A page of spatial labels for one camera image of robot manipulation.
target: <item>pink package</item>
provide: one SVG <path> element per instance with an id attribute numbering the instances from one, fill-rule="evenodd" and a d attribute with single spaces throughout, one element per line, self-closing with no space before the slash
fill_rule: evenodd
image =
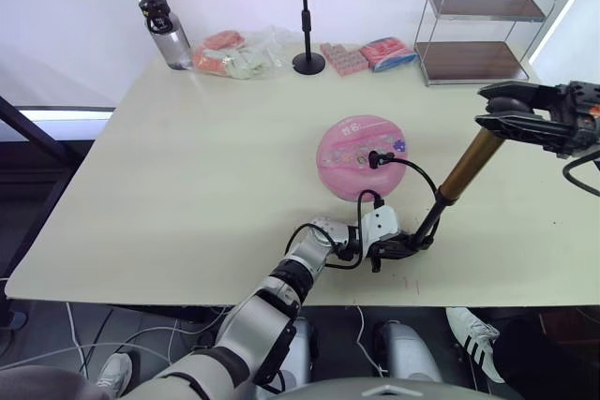
<path id="1" fill-rule="evenodd" d="M 348 52 L 340 44 L 335 46 L 329 43 L 322 44 L 321 52 L 342 77 L 368 69 L 368 61 L 359 51 Z"/>
<path id="2" fill-rule="evenodd" d="M 371 151 L 393 153 L 406 159 L 406 141 L 396 124 L 378 116 L 351 116 L 332 126 L 317 150 L 319 178 L 336 196 L 356 201 L 364 189 L 388 195 L 400 183 L 406 167 L 386 164 L 373 170 L 368 165 Z"/>
<path id="3" fill-rule="evenodd" d="M 397 37 L 384 37 L 369 42 L 360 49 L 373 72 L 381 72 L 398 65 L 409 63 L 416 53 Z"/>

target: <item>white cable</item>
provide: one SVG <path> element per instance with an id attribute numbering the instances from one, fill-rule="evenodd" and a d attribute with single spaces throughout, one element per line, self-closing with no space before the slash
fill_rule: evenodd
<path id="1" fill-rule="evenodd" d="M 600 321 L 598 321 L 597 319 L 594 319 L 592 316 L 590 316 L 587 313 L 584 313 L 581 308 L 575 308 L 577 310 L 577 312 L 583 316 L 585 319 L 592 321 L 593 323 L 595 323 L 596 325 L 600 325 Z"/>
<path id="2" fill-rule="evenodd" d="M 358 314 L 360 314 L 360 332 L 358 332 L 358 335 L 356 336 L 356 345 L 361 350 L 363 350 L 365 357 L 368 359 L 370 364 L 375 368 L 375 370 L 377 370 L 377 373 L 379 374 L 379 376 L 383 377 L 383 370 L 371 359 L 370 356 L 368 356 L 367 350 L 360 343 L 360 338 L 363 337 L 363 330 L 365 330 L 365 317 L 363 316 L 363 310 L 360 309 L 360 306 L 357 305 L 356 309 L 358 310 Z"/>
<path id="3" fill-rule="evenodd" d="M 227 309 L 227 306 L 224 306 L 223 309 L 221 310 L 221 312 L 219 313 L 219 315 L 216 316 L 215 319 L 212 322 L 210 322 L 208 325 L 206 325 L 201 330 L 198 330 L 197 332 L 188 332 L 186 330 L 181 330 L 179 328 L 177 328 L 175 330 L 175 332 L 176 333 L 181 333 L 181 334 L 186 334 L 188 336 L 195 336 L 197 334 L 202 334 L 206 330 L 208 330 L 209 328 L 211 328 L 213 325 L 215 325 L 217 323 L 217 321 L 220 319 L 220 317 L 223 316 L 223 314 L 225 313 L 226 309 Z M 133 338 L 138 337 L 140 334 L 143 334 L 143 333 L 159 332 L 159 331 L 172 332 L 173 331 L 173 327 L 152 327 L 152 328 L 146 328 L 145 330 L 139 330 L 138 332 L 136 332 L 136 333 L 132 334 L 130 337 L 128 337 L 125 340 L 125 342 L 129 342 Z"/>
<path id="4" fill-rule="evenodd" d="M 61 353 L 67 353 L 68 351 L 77 350 L 79 348 L 92 348 L 92 347 L 103 347 L 103 346 L 111 346 L 111 347 L 124 346 L 124 347 L 139 348 L 140 350 L 145 350 L 148 353 L 152 353 L 153 355 L 155 355 L 158 358 L 160 358 L 161 360 L 163 360 L 165 363 L 169 362 L 169 360 L 164 355 L 161 355 L 157 351 L 154 351 L 148 347 L 138 346 L 137 344 L 129 344 L 127 342 L 99 342 L 96 344 L 84 344 L 84 345 L 78 346 L 78 347 L 62 348 L 60 350 L 51 351 L 50 353 L 44 353 L 43 355 L 34 356 L 33 358 L 27 358 L 26 360 L 17 361 L 16 363 L 3 365 L 2 367 L 0 367 L 0 371 L 12 369 L 13 367 L 17 367 L 19 365 L 32 363 L 33 361 L 41 360 L 43 358 L 48 358 L 48 357 L 54 356 L 54 355 L 59 355 Z"/>
<path id="5" fill-rule="evenodd" d="M 77 334 L 75 334 L 75 321 L 73 320 L 73 312 L 71 311 L 71 305 L 69 302 L 66 302 L 65 305 L 67 306 L 68 322 L 71 326 L 71 340 L 73 341 L 73 344 L 75 344 L 75 347 L 77 347 L 77 350 L 79 352 L 79 359 L 82 361 L 83 366 L 83 375 L 85 376 L 85 379 L 89 379 L 89 376 L 87 374 L 87 364 L 85 363 L 85 355 L 83 355 L 82 346 L 77 340 Z"/>
<path id="6" fill-rule="evenodd" d="M 215 307 L 214 307 L 214 306 L 211 306 L 211 307 L 210 307 L 210 310 L 211 310 L 213 313 L 215 313 L 215 314 L 223 314 L 223 310 L 224 310 L 224 309 L 227 309 L 227 308 L 230 308 L 230 311 L 231 311 L 231 310 L 233 309 L 233 306 L 222 306 L 222 307 L 221 307 L 221 311 L 220 311 L 220 313 L 219 313 L 218 311 L 215 311 Z"/>
<path id="7" fill-rule="evenodd" d="M 167 348 L 167 359 L 169 360 L 169 364 L 173 364 L 171 360 L 171 346 L 173 345 L 173 336 L 175 336 L 175 331 L 177 330 L 178 323 L 179 319 L 176 319 L 175 324 L 172 326 L 171 338 L 169 339 L 169 347 Z"/>

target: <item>sneaker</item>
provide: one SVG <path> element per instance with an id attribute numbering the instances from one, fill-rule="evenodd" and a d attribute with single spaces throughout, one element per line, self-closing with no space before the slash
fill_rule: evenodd
<path id="1" fill-rule="evenodd" d="M 118 398 L 131 381 L 132 372 L 133 365 L 129 355 L 126 353 L 113 353 L 100 370 L 96 385 L 108 391 L 112 398 Z"/>
<path id="2" fill-rule="evenodd" d="M 500 332 L 467 308 L 446 308 L 446 316 L 458 343 L 467 350 L 467 353 L 492 381 L 504 383 L 494 366 L 491 346 L 500 336 Z"/>

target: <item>microphone stand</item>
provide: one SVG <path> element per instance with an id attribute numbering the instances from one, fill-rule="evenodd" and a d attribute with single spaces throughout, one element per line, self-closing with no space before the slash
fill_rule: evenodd
<path id="1" fill-rule="evenodd" d="M 298 53 L 292 60 L 293 68 L 303 75 L 315 75 L 325 68 L 325 59 L 318 53 L 310 51 L 310 11 L 308 0 L 302 0 L 302 31 L 304 32 L 305 52 Z"/>

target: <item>pink disc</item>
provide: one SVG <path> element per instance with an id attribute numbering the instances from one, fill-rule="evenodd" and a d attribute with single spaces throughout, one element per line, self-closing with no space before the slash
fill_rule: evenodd
<path id="1" fill-rule="evenodd" d="M 374 170 L 368 166 L 368 154 L 393 153 L 406 159 L 406 141 L 402 130 L 378 116 L 351 116 L 329 128 L 317 150 L 319 178 L 336 196 L 356 201 L 364 189 L 387 196 L 400 183 L 406 166 L 386 164 Z"/>

